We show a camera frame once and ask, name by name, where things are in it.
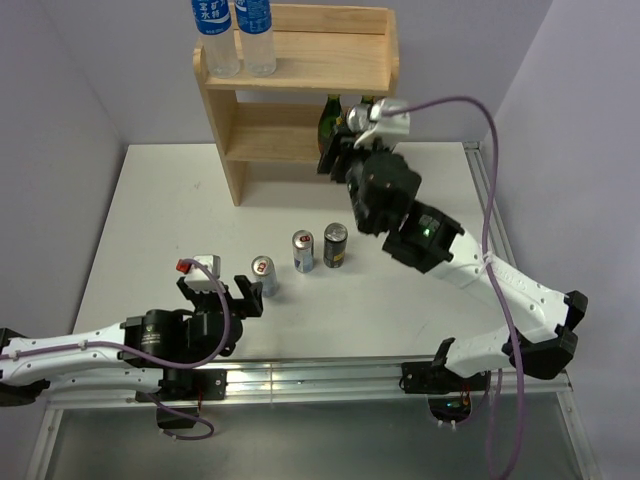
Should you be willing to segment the black can front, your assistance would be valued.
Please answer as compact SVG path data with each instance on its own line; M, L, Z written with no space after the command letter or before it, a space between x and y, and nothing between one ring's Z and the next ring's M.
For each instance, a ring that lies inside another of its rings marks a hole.
M359 135L370 129L371 121L369 118L371 104L359 103L352 106L345 115L345 122L348 129L354 134Z

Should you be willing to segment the black can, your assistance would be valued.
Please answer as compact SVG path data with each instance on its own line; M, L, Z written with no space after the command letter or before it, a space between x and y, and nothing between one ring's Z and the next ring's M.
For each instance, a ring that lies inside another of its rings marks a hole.
M329 268L339 268L344 263L348 230L341 223L330 223L324 230L323 261Z
M370 129L371 121L369 118L371 104L359 103L352 106L345 115L345 122L348 129L354 134L359 135Z

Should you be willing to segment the water bottle blue label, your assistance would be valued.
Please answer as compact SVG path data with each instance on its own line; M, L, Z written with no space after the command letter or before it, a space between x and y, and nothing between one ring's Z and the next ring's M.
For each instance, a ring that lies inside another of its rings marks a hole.
M229 2L192 0L191 8L205 50L209 74L230 78L240 70Z
M234 7L246 70L270 76L277 68L270 1L236 0Z

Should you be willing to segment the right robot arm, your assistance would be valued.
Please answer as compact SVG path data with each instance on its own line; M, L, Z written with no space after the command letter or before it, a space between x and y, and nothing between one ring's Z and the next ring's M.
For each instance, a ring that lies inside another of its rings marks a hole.
M485 371L508 366L535 379L555 378L574 357L575 329L587 297L549 289L483 251L459 222L417 200L421 177L402 155L381 140L370 146L358 140L346 125L334 126L317 168L346 185L357 229L384 234L384 251L400 263L511 314L509 324L489 334L443 340L413 378L427 393L448 393Z

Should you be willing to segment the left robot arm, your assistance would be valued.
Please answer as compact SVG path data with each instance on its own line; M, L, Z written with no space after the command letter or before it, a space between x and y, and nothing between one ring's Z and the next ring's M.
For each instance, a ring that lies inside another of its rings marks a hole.
M230 356L243 321L263 314L262 286L234 278L241 295L227 289L177 287L189 310L153 309L84 334L34 339L1 331L1 404L29 405L42 394L72 390L134 390L169 400L192 395L194 369Z

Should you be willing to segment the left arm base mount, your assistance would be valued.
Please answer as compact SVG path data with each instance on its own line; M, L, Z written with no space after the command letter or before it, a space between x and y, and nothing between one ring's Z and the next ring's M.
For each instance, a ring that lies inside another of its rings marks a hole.
M153 393L137 392L135 401L155 405L156 423L165 434L187 438L183 431L201 420L204 401L221 401L226 393L227 371L224 369L164 370Z

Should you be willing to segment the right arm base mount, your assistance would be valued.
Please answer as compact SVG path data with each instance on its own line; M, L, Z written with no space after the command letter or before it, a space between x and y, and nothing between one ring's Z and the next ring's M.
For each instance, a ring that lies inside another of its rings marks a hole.
M468 423L474 410L484 405L491 380L490 372L462 378L433 367L432 361L412 361L401 364L398 386L405 394L425 395L436 425L448 425L455 430Z

